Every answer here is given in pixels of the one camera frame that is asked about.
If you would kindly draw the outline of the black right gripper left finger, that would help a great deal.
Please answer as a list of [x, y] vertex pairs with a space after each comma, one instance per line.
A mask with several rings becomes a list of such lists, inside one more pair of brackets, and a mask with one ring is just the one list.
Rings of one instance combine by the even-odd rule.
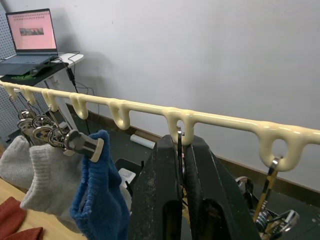
[[182, 228], [182, 190], [175, 144], [160, 138], [134, 188], [128, 227], [130, 240], [179, 240]]

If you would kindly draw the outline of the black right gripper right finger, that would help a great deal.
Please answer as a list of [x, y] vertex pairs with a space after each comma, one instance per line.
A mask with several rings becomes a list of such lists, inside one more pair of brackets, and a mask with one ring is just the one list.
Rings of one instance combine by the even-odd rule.
[[233, 176], [195, 136], [184, 151], [187, 202], [194, 240], [257, 240], [259, 233]]

